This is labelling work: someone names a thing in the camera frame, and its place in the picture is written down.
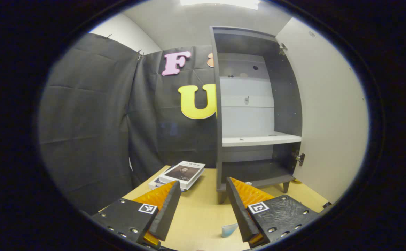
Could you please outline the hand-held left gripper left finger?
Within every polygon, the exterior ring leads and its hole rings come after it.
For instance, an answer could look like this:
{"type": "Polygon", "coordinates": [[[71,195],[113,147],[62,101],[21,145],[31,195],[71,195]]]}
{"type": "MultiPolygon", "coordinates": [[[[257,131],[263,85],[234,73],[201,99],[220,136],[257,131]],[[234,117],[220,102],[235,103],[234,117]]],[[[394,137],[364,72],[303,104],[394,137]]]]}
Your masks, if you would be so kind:
{"type": "Polygon", "coordinates": [[[133,200],[120,198],[91,219],[124,240],[159,249],[181,194],[179,181],[172,181],[133,200]]]}

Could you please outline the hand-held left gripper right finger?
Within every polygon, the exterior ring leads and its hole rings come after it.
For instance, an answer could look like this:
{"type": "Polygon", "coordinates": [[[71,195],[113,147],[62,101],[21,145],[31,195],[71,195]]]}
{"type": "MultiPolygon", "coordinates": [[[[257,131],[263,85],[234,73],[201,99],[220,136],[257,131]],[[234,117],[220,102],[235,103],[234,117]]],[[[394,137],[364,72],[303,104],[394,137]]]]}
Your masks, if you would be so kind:
{"type": "Polygon", "coordinates": [[[241,238],[250,247],[281,241],[319,216],[288,195],[272,196],[236,178],[226,178],[226,192],[241,238]]]}

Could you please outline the white and blue bottle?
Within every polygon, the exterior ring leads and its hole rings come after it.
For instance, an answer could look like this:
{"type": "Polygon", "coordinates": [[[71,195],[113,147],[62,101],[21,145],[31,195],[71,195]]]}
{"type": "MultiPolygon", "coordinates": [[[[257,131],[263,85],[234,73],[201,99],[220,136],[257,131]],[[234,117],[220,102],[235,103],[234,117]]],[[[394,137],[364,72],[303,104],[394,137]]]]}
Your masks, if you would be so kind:
{"type": "Polygon", "coordinates": [[[230,237],[233,232],[238,228],[238,224],[230,224],[230,225],[225,225],[221,227],[221,237],[222,238],[228,238],[230,237]]]}

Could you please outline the dark grey cabinet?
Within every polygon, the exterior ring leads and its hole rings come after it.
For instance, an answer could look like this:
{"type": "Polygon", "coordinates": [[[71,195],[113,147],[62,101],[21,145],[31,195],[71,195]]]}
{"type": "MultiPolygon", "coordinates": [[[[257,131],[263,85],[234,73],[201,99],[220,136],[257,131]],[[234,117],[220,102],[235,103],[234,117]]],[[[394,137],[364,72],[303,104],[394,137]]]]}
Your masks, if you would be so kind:
{"type": "Polygon", "coordinates": [[[211,26],[217,116],[216,191],[227,198],[226,178],[263,188],[294,180],[301,142],[222,147],[222,138],[281,132],[302,136],[302,105],[287,56],[276,37],[245,28],[211,26]]]}

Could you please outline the light grey cabinet door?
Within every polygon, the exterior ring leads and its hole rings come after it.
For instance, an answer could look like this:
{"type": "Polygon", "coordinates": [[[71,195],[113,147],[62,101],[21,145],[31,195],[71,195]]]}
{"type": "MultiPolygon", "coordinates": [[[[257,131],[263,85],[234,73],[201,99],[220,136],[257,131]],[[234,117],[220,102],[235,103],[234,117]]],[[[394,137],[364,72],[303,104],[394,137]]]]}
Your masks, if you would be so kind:
{"type": "Polygon", "coordinates": [[[317,30],[296,17],[278,33],[295,74],[302,105],[302,166],[295,177],[330,203],[361,169],[369,137],[365,93],[352,65],[317,30]]]}

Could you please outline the white portrait cover book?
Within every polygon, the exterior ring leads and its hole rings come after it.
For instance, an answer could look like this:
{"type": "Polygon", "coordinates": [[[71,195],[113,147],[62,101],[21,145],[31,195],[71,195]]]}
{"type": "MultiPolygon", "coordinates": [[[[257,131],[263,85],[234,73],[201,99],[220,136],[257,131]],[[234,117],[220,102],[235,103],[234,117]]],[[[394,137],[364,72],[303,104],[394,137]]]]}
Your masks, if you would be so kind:
{"type": "Polygon", "coordinates": [[[158,179],[165,184],[177,181],[181,188],[189,189],[204,172],[204,169],[204,163],[182,161],[160,174],[158,179]]]}

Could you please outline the black backdrop cloth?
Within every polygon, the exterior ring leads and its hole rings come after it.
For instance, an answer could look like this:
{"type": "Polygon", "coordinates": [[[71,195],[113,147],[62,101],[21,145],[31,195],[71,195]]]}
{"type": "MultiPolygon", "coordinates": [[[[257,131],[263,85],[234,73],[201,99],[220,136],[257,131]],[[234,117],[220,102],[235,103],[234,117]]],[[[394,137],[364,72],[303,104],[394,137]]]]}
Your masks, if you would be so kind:
{"type": "Polygon", "coordinates": [[[94,215],[165,165],[215,168],[216,115],[190,119],[179,88],[193,85],[195,106],[207,104],[211,45],[140,56],[88,33],[49,74],[38,112],[38,140],[55,184],[79,210],[94,215]]]}

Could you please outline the large ceiling light panel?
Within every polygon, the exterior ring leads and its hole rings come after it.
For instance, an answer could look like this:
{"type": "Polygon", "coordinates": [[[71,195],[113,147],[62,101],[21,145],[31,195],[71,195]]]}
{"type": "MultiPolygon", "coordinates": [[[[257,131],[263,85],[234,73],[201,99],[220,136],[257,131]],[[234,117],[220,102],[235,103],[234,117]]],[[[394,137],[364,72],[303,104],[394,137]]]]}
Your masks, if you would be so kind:
{"type": "Polygon", "coordinates": [[[260,0],[180,0],[181,5],[232,5],[258,10],[260,0]]]}

